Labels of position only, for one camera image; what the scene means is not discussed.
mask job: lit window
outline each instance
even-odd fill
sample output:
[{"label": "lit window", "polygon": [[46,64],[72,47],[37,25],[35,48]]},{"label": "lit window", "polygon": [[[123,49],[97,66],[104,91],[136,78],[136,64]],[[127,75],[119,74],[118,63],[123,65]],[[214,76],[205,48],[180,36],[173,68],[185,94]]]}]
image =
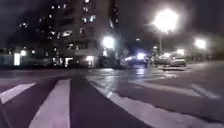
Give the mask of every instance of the lit window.
[{"label": "lit window", "polygon": [[95,16],[95,15],[92,15],[92,16],[90,17],[89,21],[90,21],[90,22],[93,22],[94,19],[96,19],[96,16]]},{"label": "lit window", "polygon": [[82,34],[83,32],[83,28],[80,28],[79,33]]},{"label": "lit window", "polygon": [[78,45],[76,45],[75,49],[76,49],[76,50],[79,50],[79,46],[78,46]]},{"label": "lit window", "polygon": [[84,23],[86,23],[86,22],[87,22],[87,19],[86,19],[86,18],[83,18],[82,20],[84,21]]},{"label": "lit window", "polygon": [[54,34],[55,34],[55,32],[54,32],[54,31],[51,31],[51,34],[52,34],[52,35],[54,35]]},{"label": "lit window", "polygon": [[87,7],[83,7],[83,11],[88,12],[88,11],[89,11],[89,9],[88,9]]},{"label": "lit window", "polygon": [[72,30],[66,30],[66,31],[64,31],[64,32],[62,33],[62,36],[63,36],[63,37],[68,37],[68,36],[71,36],[71,34],[72,34]]},{"label": "lit window", "polygon": [[63,5],[63,9],[65,9],[66,7],[67,7],[67,5],[66,5],[66,4],[64,4],[64,5]]},{"label": "lit window", "polygon": [[110,20],[110,26],[111,26],[111,28],[114,28],[114,24],[111,20]]}]

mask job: street light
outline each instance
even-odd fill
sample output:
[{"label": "street light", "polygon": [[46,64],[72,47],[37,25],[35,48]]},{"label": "street light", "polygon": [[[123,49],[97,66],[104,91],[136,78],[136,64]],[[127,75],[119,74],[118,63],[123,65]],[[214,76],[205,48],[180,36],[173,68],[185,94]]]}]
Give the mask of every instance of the street light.
[{"label": "street light", "polygon": [[106,36],[104,37],[103,39],[103,46],[105,48],[108,48],[108,49],[114,49],[114,46],[115,45],[115,40],[113,37],[110,37],[110,36]]},{"label": "street light", "polygon": [[22,51],[20,52],[20,54],[21,54],[21,56],[26,56],[26,55],[27,55],[27,52],[26,52],[25,50],[22,50]]},{"label": "street light", "polygon": [[200,38],[195,39],[195,46],[196,46],[198,49],[203,49],[203,50],[205,50],[205,49],[206,49],[206,40],[204,40],[204,39],[200,39]]},{"label": "street light", "polygon": [[157,48],[158,48],[157,46],[154,46],[154,47],[153,47],[153,49],[157,49]]},{"label": "street light", "polygon": [[184,49],[177,49],[177,52],[176,53],[184,56],[185,55],[185,50]]},{"label": "street light", "polygon": [[[169,32],[175,31],[179,23],[179,15],[173,10],[166,8],[159,11],[152,25],[154,25],[162,33],[168,34]],[[162,36],[159,36],[160,43],[160,54],[162,53]]]}]

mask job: lamp post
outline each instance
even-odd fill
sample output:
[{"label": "lamp post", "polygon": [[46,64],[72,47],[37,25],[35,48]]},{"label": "lamp post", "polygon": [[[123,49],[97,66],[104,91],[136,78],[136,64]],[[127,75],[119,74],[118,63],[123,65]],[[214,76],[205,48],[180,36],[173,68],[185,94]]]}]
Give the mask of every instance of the lamp post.
[{"label": "lamp post", "polygon": [[115,64],[115,39],[112,36],[105,36],[102,41],[104,48],[103,54],[111,57],[111,64]]},{"label": "lamp post", "polygon": [[205,61],[206,60],[206,47],[207,47],[206,40],[202,39],[202,38],[196,38],[194,45],[196,48],[203,50],[203,59]]},{"label": "lamp post", "polygon": [[[173,10],[166,8],[157,12],[152,25],[154,25],[163,34],[168,34],[169,32],[175,31],[179,23],[179,15]],[[162,34],[159,36],[159,50],[162,54]]]}]

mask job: window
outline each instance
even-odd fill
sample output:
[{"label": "window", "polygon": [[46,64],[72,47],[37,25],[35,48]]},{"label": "window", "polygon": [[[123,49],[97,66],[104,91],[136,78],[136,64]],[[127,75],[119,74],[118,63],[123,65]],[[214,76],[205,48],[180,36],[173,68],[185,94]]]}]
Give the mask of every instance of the window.
[{"label": "window", "polygon": [[87,19],[86,18],[82,18],[83,22],[86,23],[87,22]]},{"label": "window", "polygon": [[96,16],[95,16],[95,15],[92,15],[92,16],[90,16],[89,21],[90,21],[90,22],[93,22],[93,21],[94,21],[94,19],[96,19]]},{"label": "window", "polygon": [[67,7],[67,5],[66,5],[66,4],[64,4],[64,5],[63,5],[63,9],[65,9],[66,7]]},{"label": "window", "polygon": [[72,30],[66,30],[62,33],[62,37],[68,37],[72,35]]}]

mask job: headlight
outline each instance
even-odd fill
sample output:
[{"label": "headlight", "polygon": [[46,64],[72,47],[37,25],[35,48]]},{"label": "headlight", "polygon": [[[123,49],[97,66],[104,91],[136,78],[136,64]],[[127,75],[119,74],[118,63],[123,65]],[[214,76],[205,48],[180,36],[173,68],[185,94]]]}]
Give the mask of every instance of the headlight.
[{"label": "headlight", "polygon": [[133,59],[132,57],[127,57],[127,58],[125,58],[125,61],[130,61],[132,59]]},{"label": "headlight", "polygon": [[87,56],[85,60],[86,61],[93,61],[94,60],[94,56]]}]

